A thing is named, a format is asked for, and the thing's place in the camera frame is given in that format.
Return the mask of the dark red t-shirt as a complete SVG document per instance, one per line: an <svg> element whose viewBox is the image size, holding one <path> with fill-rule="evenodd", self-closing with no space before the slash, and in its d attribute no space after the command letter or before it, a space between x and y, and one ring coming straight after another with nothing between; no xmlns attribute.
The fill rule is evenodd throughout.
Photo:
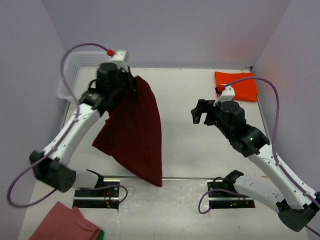
<svg viewBox="0 0 320 240"><path fill-rule="evenodd" d="M150 85L136 76L136 92L126 95L92 146L113 157L120 165L146 182L162 186L162 126Z"/></svg>

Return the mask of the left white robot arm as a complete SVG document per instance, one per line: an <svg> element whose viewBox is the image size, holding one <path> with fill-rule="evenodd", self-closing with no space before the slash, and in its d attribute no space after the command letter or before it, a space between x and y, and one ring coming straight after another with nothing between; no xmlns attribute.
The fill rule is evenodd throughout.
<svg viewBox="0 0 320 240"><path fill-rule="evenodd" d="M30 154L35 178L62 193L75 188L86 189L94 197L101 195L104 184L99 173L89 169L72 170L68 165L90 128L134 90L133 76L127 63L100 64L96 78L90 81L78 101L78 107L59 134L42 151L34 150Z"/></svg>

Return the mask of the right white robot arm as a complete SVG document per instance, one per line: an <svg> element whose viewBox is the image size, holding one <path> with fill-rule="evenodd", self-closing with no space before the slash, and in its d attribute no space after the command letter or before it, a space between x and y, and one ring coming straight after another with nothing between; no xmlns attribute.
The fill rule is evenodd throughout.
<svg viewBox="0 0 320 240"><path fill-rule="evenodd" d="M279 157L273 145L256 127L247 124L245 111L231 100L219 103L200 99L191 110L192 121L215 126L234 150L255 164L275 185L268 188L234 170L223 179L227 196L245 195L273 210L289 229L301 231L320 210L320 194L304 183Z"/></svg>

